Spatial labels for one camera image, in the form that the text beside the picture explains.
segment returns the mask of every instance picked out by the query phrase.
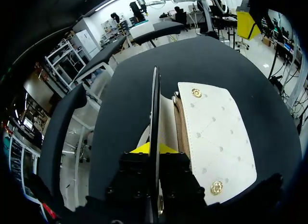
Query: computer monitor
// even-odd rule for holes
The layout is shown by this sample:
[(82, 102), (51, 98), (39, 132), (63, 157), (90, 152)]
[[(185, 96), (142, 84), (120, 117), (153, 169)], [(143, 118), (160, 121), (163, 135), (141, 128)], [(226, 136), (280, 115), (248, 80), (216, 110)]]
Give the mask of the computer monitor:
[(170, 14), (170, 15), (173, 15), (173, 14), (175, 14), (175, 13), (177, 13), (175, 10), (169, 11), (169, 14)]

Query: screw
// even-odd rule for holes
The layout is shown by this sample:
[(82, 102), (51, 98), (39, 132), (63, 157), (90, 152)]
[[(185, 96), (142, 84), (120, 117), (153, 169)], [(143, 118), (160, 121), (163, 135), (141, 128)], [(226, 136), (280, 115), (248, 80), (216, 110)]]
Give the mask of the screw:
[(197, 190), (197, 194), (202, 194), (205, 192), (205, 189), (203, 187), (199, 187)]
[(168, 198), (175, 198), (174, 192), (171, 192), (170, 194), (168, 194)]
[(108, 194), (112, 194), (114, 192), (113, 188), (112, 187), (108, 187), (107, 188), (107, 193)]
[(135, 198), (140, 198), (140, 197), (141, 197), (141, 192), (140, 192), (140, 191), (137, 191), (134, 197), (135, 197)]

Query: black chair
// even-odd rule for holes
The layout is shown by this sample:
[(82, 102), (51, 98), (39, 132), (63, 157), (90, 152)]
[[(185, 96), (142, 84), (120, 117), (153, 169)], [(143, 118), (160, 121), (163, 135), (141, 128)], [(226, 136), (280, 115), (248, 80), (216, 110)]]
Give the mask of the black chair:
[(188, 31), (185, 26), (187, 24), (187, 16), (186, 16), (186, 12), (182, 12), (182, 13), (176, 13), (175, 14), (175, 22), (177, 23), (182, 23), (184, 25), (184, 29), (186, 31)]

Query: ceiling light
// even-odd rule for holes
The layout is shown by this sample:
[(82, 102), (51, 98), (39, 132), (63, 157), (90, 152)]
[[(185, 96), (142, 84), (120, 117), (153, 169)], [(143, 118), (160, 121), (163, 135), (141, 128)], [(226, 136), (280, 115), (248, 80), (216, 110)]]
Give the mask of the ceiling light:
[(95, 9), (95, 11), (96, 12), (99, 11), (101, 8), (109, 5), (110, 3), (114, 2), (114, 1), (116, 1), (116, 0), (110, 0), (110, 1), (106, 2), (105, 4), (101, 5), (99, 8)]
[(17, 113), (17, 110), (16, 110), (16, 109), (15, 109), (15, 114), (16, 114), (17, 119), (19, 119), (18, 113)]

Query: gold stud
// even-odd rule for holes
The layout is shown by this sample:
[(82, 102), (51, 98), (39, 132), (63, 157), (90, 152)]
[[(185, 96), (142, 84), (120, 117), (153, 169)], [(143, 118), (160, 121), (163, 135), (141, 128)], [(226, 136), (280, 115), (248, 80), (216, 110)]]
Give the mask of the gold stud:
[(195, 96), (195, 97), (197, 97), (197, 98), (200, 98), (201, 97), (201, 92), (200, 92), (200, 90), (199, 89), (196, 89), (196, 88), (194, 88), (194, 89), (192, 89), (192, 94)]
[(212, 184), (212, 186), (210, 187), (210, 191), (212, 195), (218, 195), (221, 193), (222, 191), (222, 182), (220, 181), (216, 181)]

